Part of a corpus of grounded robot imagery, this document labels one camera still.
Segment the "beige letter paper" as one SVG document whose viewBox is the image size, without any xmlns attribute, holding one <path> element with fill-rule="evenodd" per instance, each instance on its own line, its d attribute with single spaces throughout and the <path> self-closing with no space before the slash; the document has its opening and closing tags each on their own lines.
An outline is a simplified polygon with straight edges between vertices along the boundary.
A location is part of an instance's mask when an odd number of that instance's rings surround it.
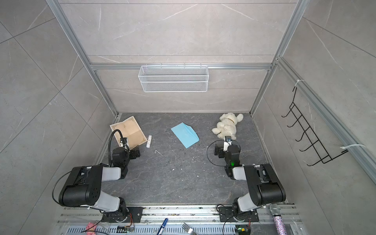
<svg viewBox="0 0 376 235">
<path fill-rule="evenodd" d="M 147 137 L 141 130 L 134 116 L 122 122 L 110 125 L 112 131 L 118 129 L 124 138 L 127 138 L 127 146 L 132 150 L 147 142 Z"/>
</svg>

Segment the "light blue envelope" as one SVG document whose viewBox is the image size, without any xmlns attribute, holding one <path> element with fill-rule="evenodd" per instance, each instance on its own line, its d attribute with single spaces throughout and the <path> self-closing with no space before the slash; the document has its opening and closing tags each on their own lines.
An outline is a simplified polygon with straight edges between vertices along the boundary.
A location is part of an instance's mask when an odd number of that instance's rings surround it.
<svg viewBox="0 0 376 235">
<path fill-rule="evenodd" d="M 185 123 L 180 123 L 171 128 L 171 131 L 179 139 L 185 148 L 189 148 L 195 143 L 199 142 L 199 137 L 192 127 L 186 125 Z"/>
</svg>

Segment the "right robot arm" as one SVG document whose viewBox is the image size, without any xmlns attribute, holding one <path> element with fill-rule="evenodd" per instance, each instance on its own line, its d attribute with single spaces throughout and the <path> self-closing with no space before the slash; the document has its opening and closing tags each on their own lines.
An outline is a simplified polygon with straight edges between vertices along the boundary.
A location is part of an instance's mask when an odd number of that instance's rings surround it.
<svg viewBox="0 0 376 235">
<path fill-rule="evenodd" d="M 286 192 L 271 164 L 243 165 L 240 163 L 241 146 L 237 141 L 226 137 L 217 145 L 211 143 L 206 150 L 214 145 L 214 155 L 224 159 L 227 176 L 236 181 L 245 181 L 248 192 L 236 198 L 231 206 L 219 204 L 216 210 L 221 222 L 258 222 L 257 209 L 269 204 L 282 203 L 286 200 Z"/>
</svg>

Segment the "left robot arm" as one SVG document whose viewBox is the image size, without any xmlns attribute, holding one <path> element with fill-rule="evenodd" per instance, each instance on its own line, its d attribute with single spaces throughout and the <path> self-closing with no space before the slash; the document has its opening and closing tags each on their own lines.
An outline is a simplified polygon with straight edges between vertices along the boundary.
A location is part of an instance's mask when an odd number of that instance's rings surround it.
<svg viewBox="0 0 376 235">
<path fill-rule="evenodd" d="M 128 140 L 118 129 L 114 130 L 120 135 L 120 147 L 111 150 L 112 137 L 108 142 L 108 164 L 92 166 L 77 166 L 66 173 L 68 178 L 62 187 L 58 199 L 52 199 L 63 207 L 84 207 L 100 211 L 105 222 L 123 223 L 133 222 L 133 216 L 122 197 L 111 196 L 102 191 L 103 182 L 124 179 L 128 173 L 131 160 L 140 157 L 139 148 L 131 149 Z"/>
</svg>

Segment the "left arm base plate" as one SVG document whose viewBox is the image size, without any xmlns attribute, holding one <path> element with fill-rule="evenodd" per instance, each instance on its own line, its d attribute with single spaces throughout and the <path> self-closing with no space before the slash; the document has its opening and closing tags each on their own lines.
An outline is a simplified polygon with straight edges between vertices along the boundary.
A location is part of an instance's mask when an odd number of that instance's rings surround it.
<svg viewBox="0 0 376 235">
<path fill-rule="evenodd" d="M 125 211 L 106 212 L 102 216 L 102 222 L 108 223 L 140 223 L 143 215 L 143 207 L 128 207 Z"/>
</svg>

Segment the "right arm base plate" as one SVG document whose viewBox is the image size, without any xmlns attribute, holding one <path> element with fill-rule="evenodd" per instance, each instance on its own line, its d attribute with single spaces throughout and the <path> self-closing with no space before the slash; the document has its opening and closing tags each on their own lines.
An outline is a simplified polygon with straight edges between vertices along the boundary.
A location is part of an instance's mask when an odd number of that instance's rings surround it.
<svg viewBox="0 0 376 235">
<path fill-rule="evenodd" d="M 221 222 L 259 222 L 257 211 L 235 213 L 232 207 L 219 205 L 216 207 Z"/>
</svg>

